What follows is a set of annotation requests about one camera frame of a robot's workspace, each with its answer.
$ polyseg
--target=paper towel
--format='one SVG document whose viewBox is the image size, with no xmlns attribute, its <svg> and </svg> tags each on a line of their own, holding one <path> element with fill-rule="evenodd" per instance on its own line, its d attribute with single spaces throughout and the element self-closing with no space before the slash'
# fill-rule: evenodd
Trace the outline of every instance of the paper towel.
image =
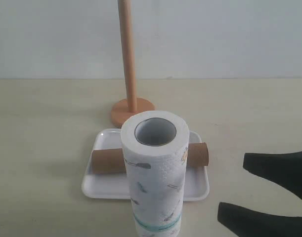
<svg viewBox="0 0 302 237">
<path fill-rule="evenodd" d="M 121 142 L 138 235 L 177 236 L 189 142 L 186 122 L 166 111 L 143 112 L 123 124 Z"/>
</svg>

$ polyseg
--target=white tray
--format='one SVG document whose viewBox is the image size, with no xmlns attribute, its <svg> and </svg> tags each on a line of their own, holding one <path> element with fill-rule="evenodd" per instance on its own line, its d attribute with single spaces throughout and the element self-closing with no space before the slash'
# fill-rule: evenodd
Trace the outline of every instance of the white tray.
<svg viewBox="0 0 302 237">
<path fill-rule="evenodd" d="M 121 148 L 120 131 L 120 129 L 111 128 L 99 132 L 93 150 Z M 191 131 L 189 143 L 199 142 L 201 142 L 200 136 Z M 82 191 L 89 198 L 130 199 L 126 174 L 93 174 L 91 156 L 83 178 Z M 208 193 L 207 168 L 187 167 L 184 201 L 203 200 Z"/>
</svg>

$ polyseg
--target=wooden base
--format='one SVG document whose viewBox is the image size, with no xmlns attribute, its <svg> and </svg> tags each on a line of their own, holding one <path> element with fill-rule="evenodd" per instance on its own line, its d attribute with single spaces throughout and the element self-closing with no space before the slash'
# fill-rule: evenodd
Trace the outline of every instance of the wooden base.
<svg viewBox="0 0 302 237">
<path fill-rule="evenodd" d="M 122 124 L 131 116 L 136 115 L 138 113 L 154 110 L 154 105 L 145 99 L 137 98 L 137 112 L 136 113 L 130 113 L 128 108 L 128 102 L 127 99 L 123 99 L 119 102 L 117 102 L 111 110 L 110 117 L 111 122 L 115 127 L 121 128 Z"/>
</svg>

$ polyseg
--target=orange cardboard tube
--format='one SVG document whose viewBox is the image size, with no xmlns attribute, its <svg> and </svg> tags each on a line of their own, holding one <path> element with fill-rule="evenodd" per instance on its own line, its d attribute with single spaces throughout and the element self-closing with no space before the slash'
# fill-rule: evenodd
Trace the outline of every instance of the orange cardboard tube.
<svg viewBox="0 0 302 237">
<path fill-rule="evenodd" d="M 209 163 L 206 143 L 190 143 L 187 166 L 202 167 Z M 124 173 L 126 171 L 122 149 L 94 150 L 91 154 L 91 168 L 94 174 Z"/>
</svg>

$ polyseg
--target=beige table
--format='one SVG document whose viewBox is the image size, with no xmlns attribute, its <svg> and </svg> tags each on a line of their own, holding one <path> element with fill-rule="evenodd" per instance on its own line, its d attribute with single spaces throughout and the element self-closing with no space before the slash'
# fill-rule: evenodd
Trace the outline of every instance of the beige table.
<svg viewBox="0 0 302 237">
<path fill-rule="evenodd" d="M 140 80 L 138 93 L 208 143 L 210 194 L 185 203 L 180 237 L 234 237 L 220 201 L 302 216 L 302 200 L 242 168 L 245 152 L 302 150 L 302 79 Z M 131 203 L 81 191 L 123 80 L 0 80 L 0 237 L 134 237 Z"/>
</svg>

